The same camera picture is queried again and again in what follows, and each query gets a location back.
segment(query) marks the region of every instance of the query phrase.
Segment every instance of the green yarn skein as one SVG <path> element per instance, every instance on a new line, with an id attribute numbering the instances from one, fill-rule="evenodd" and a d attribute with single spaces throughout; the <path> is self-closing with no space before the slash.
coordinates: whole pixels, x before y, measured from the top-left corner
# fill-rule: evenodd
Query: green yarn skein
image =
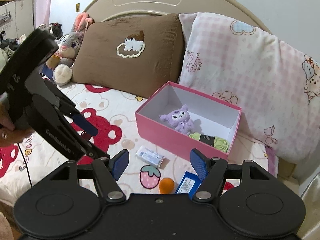
<path id="1" fill-rule="evenodd" d="M 190 138 L 197 140 L 197 141 L 200 140 L 200 136 L 201 136 L 201 134 L 198 132 L 189 135 Z M 213 147 L 215 149 L 222 151 L 224 153 L 227 153 L 227 151 L 229 149 L 229 145 L 230 145 L 230 143 L 227 140 L 220 138 L 218 136 L 214 137 Z"/>

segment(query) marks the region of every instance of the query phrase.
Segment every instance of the white bedsheet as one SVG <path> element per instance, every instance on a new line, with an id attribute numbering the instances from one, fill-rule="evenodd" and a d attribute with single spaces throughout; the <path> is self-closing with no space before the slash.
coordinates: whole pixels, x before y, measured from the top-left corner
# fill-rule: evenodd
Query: white bedsheet
<path id="1" fill-rule="evenodd" d="M 172 178 L 176 186 L 182 179 L 185 171 L 194 172 L 190 162 L 142 139 L 138 135 L 135 110 L 145 99 L 117 90 L 96 86 L 72 84 L 61 89 L 72 101 L 79 111 L 90 122 L 97 125 L 99 134 L 91 138 L 99 148 L 108 152 L 113 157 L 123 148 L 130 152 L 130 161 L 118 184 L 127 195 L 130 193 L 158 193 L 158 182 L 161 178 Z M 153 176 L 141 172 L 146 163 L 136 158 L 137 150 L 145 146 L 164 155 L 167 160 L 160 169 L 154 169 Z M 37 133 L 27 138 L 21 144 L 23 154 L 29 168 L 31 180 L 36 184 L 39 180 L 67 161 L 67 159 L 51 147 Z M 2 159 L 0 171 L 4 172 L 0 178 L 0 201 L 14 205 L 15 201 L 30 188 L 27 170 L 23 163 L 21 153 L 17 146 L 0 149 Z M 268 170 L 268 158 L 265 146 L 250 138 L 237 135 L 228 157 L 230 163 L 241 164 L 243 160 L 251 159 Z M 229 181 L 233 186 L 239 185 L 238 180 Z M 90 180 L 80 181 L 80 185 L 95 191 Z"/>

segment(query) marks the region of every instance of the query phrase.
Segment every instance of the beige headboard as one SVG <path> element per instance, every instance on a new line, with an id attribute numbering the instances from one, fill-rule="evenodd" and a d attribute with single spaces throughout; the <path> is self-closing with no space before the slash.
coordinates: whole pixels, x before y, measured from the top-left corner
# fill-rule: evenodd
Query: beige headboard
<path id="1" fill-rule="evenodd" d="M 247 8 L 235 0 L 93 0 L 84 12 L 96 22 L 129 15 L 212 12 L 270 30 Z"/>

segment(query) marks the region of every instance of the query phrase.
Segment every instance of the orange sponge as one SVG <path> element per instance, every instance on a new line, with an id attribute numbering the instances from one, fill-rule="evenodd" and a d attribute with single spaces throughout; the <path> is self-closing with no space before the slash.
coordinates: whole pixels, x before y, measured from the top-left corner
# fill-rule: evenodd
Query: orange sponge
<path id="1" fill-rule="evenodd" d="M 160 194 L 170 194 L 174 189 L 174 181 L 170 178 L 163 178 L 159 183 Z"/>

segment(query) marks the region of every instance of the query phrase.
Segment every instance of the purple plush toy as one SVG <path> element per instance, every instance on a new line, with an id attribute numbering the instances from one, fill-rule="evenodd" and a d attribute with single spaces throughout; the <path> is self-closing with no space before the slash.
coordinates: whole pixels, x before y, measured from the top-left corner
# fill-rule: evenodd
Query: purple plush toy
<path id="1" fill-rule="evenodd" d="M 159 115 L 160 120 L 168 122 L 170 127 L 175 128 L 176 131 L 189 135 L 194 133 L 193 121 L 190 119 L 188 113 L 188 106 L 183 105 L 180 109 L 174 110 L 169 114 Z"/>

